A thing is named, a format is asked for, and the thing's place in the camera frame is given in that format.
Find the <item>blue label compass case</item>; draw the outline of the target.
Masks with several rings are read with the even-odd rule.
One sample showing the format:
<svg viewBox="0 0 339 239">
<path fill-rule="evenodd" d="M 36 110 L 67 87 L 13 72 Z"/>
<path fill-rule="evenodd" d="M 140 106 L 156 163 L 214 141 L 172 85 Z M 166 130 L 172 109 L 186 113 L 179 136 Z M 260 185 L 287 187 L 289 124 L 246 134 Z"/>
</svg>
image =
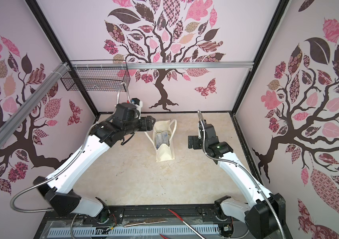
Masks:
<svg viewBox="0 0 339 239">
<path fill-rule="evenodd" d="M 166 144 L 167 146 L 170 145 L 170 133 L 168 131 L 163 131 L 161 133 L 161 136 L 162 136 L 162 141 L 163 141 L 163 144 Z"/>
<path fill-rule="evenodd" d="M 158 132 L 155 134 L 155 147 L 156 149 L 159 149 L 159 147 L 163 144 L 163 141 L 162 141 L 162 136 L 161 136 L 161 133 Z"/>
</svg>

